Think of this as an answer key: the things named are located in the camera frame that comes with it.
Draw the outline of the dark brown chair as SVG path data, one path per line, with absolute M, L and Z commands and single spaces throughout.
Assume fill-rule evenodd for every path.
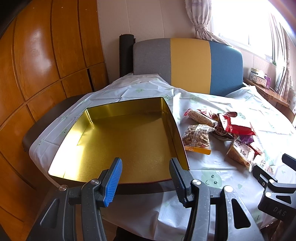
M 52 109 L 50 109 L 46 114 L 44 114 L 38 121 L 36 121 L 32 127 L 27 131 L 23 137 L 23 150 L 29 152 L 31 145 L 37 139 L 37 137 L 61 114 L 63 114 L 67 109 L 69 109 L 73 104 L 75 104 L 79 99 L 81 99 L 84 94 L 72 96 L 64 99 Z

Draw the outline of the tissue box on shelf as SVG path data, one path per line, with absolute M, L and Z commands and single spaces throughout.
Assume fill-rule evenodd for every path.
M 269 89 L 271 78 L 267 76 L 262 70 L 251 68 L 250 70 L 250 80 L 264 88 Z

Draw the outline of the wooden side shelf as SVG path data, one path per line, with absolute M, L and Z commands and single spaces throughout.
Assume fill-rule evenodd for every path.
M 258 85 L 256 83 L 254 83 L 253 81 L 247 79 L 247 78 L 243 78 L 243 82 L 247 85 L 252 85 L 255 86 L 257 91 L 263 96 L 264 99 L 266 99 L 267 101 L 275 101 L 276 102 L 276 108 L 292 123 L 295 119 L 295 114 L 293 114 L 293 112 L 290 110 L 288 102 L 281 97 L 279 94 L 277 94 L 276 92 L 264 88 L 261 85 Z

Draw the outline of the dark brown gold snack bag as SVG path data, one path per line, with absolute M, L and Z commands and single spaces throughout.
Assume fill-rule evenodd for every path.
M 226 142 L 226 141 L 233 141 L 235 140 L 235 137 L 233 134 L 228 133 L 224 130 L 224 128 L 222 127 L 217 127 L 215 128 L 215 131 L 211 132 L 211 134 L 217 138 L 218 140 L 222 141 L 222 142 Z

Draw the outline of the grey yellow blue chair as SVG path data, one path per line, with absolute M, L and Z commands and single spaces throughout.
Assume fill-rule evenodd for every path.
M 151 39 L 134 44 L 133 73 L 158 74 L 188 92 L 226 96 L 243 86 L 243 58 L 235 48 L 217 42 Z

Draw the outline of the beige printed snack pack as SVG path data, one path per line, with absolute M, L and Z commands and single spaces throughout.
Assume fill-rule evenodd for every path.
M 246 144 L 241 143 L 239 140 L 233 141 L 226 155 L 245 166 L 248 172 L 252 171 L 255 152 Z

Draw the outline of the white ba zhen snack pack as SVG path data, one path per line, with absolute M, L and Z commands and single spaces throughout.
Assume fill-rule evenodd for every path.
M 269 161 L 265 157 L 264 153 L 261 155 L 256 155 L 253 163 L 254 163 L 254 165 L 257 165 L 260 168 L 262 168 L 265 172 L 269 173 L 271 176 L 274 175 L 274 171 L 273 171 L 272 167 L 270 166 Z

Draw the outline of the gold tin box, maroon sides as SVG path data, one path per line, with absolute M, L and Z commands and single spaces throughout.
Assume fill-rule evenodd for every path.
M 87 182 L 122 160 L 120 184 L 170 180 L 169 162 L 189 169 L 172 112 L 162 97 L 143 98 L 86 109 L 63 139 L 48 169 L 54 179 Z

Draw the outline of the purple snack packet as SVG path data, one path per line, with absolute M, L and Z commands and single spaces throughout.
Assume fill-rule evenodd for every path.
M 254 142 L 253 135 L 239 135 L 239 140 L 243 144 L 251 144 Z

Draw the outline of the grain bar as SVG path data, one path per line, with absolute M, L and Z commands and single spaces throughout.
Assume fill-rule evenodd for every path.
M 189 108 L 185 113 L 184 116 L 187 116 L 188 118 L 194 120 L 195 122 L 203 125 L 208 125 L 212 128 L 217 127 L 218 122 L 209 118 L 208 116 L 204 115 L 203 113 L 193 110 Z

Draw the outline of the sunflower seed snack bag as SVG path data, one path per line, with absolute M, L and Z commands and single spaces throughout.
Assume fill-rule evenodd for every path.
M 215 128 L 203 124 L 188 126 L 182 136 L 185 150 L 205 155 L 211 154 L 209 133 L 214 130 Z

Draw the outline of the shiny red foil snack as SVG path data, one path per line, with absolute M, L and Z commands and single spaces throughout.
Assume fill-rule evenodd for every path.
M 251 122 L 243 114 L 230 111 L 220 113 L 218 116 L 226 132 L 245 136 L 256 135 Z

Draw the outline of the white green-patterned tablecloth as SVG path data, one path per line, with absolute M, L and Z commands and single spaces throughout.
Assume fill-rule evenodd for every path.
M 90 107 L 124 100 L 163 97 L 183 137 L 193 137 L 196 147 L 208 135 L 211 154 L 187 153 L 192 175 L 210 187 L 232 186 L 247 205 L 260 228 L 275 223 L 275 218 L 258 209 L 263 189 L 250 173 L 250 165 L 229 157 L 233 147 L 243 138 L 226 134 L 222 127 L 210 127 L 203 120 L 227 111 L 234 111 L 254 129 L 250 147 L 260 152 L 258 158 L 272 169 L 276 178 L 295 183 L 295 171 L 281 160 L 283 154 L 295 156 L 295 128 L 268 103 L 254 87 L 242 87 L 225 97 L 187 92 L 173 87 L 157 74 L 126 75 L 107 87 L 87 94 L 58 114 L 31 144 L 30 158 L 47 172 L 53 158 L 81 113 Z M 107 221 L 131 233 L 151 240 L 176 240 L 185 233 L 189 210 L 182 207 L 174 191 L 157 194 L 120 195 L 104 212 Z

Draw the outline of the beige tied curtain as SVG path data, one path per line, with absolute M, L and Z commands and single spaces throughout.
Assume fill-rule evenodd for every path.
M 211 5 L 211 0 L 185 1 L 187 15 L 195 29 L 195 37 L 200 40 L 217 42 L 229 46 L 226 41 L 215 36 L 210 30 L 208 30 L 212 13 Z

